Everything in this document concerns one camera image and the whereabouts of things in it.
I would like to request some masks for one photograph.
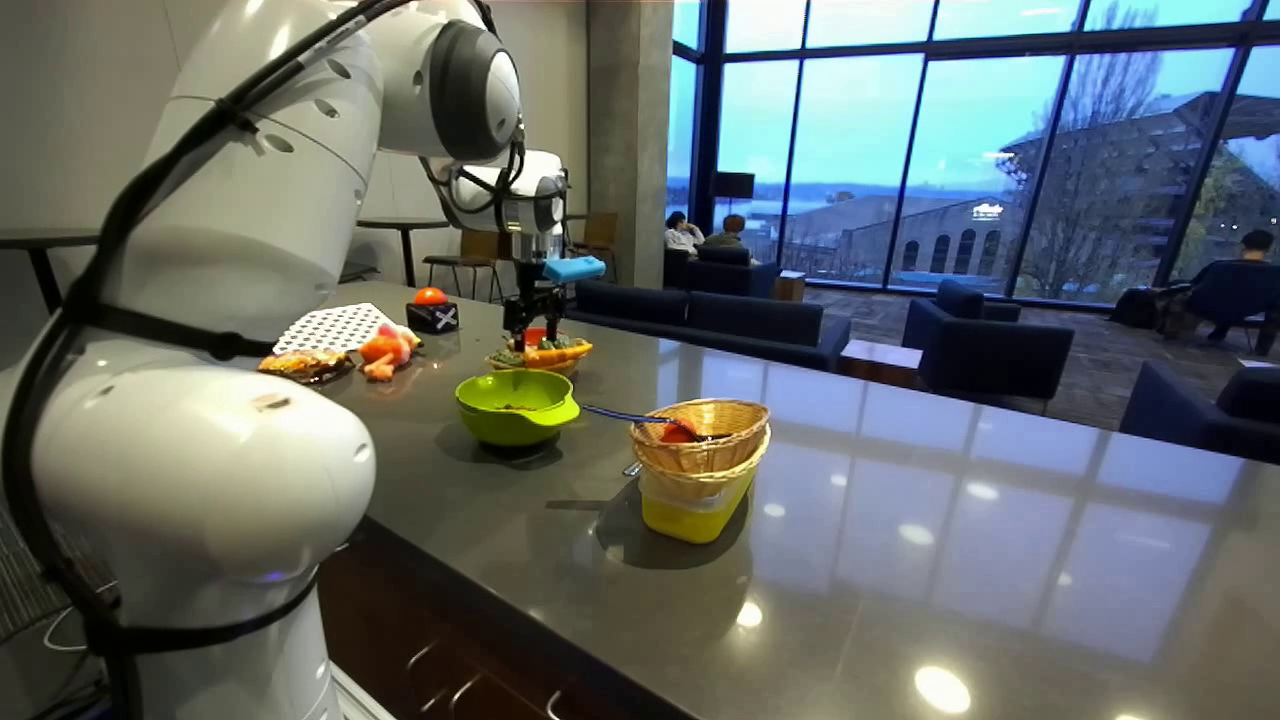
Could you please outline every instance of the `green bowl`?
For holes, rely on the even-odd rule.
[[[571,380],[539,368],[470,376],[451,401],[481,446],[528,450],[555,442],[580,416]]]

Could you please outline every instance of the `wooden cabinet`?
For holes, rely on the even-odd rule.
[[[410,720],[683,715],[378,529],[326,566],[319,614],[328,657]]]

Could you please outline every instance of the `countertop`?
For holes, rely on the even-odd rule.
[[[1280,715],[1271,466],[565,326],[580,403],[773,408],[743,518],[694,550],[641,524],[621,421],[485,454],[451,383],[501,309],[461,317],[398,383],[328,389],[378,437],[372,519],[694,715]]]

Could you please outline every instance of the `yellow bowl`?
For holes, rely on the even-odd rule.
[[[760,460],[768,454],[773,430],[765,423],[753,455],[726,471],[659,471],[641,460],[641,519],[659,537],[683,546],[717,546],[733,514],[758,486]]]
[[[646,416],[659,416],[659,421],[628,423],[633,455],[667,476],[735,467],[760,450],[768,430],[765,403],[717,401],[717,396],[663,403]],[[663,442],[667,416],[710,431],[710,442],[683,442],[683,446]]]

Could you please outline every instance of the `couch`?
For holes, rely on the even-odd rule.
[[[1019,326],[1016,303],[943,279],[907,303],[905,345],[921,350],[921,389],[943,396],[1052,401],[1072,358],[1072,330]]]
[[[702,248],[696,255],[663,248],[663,287],[768,295],[773,264],[758,264],[750,248]]]
[[[1280,368],[1236,368],[1204,396],[1168,368],[1138,371],[1120,431],[1280,466]]]
[[[819,303],[683,287],[626,287],[606,279],[575,285],[567,317],[805,368],[835,368],[852,330],[850,320],[823,317]]]

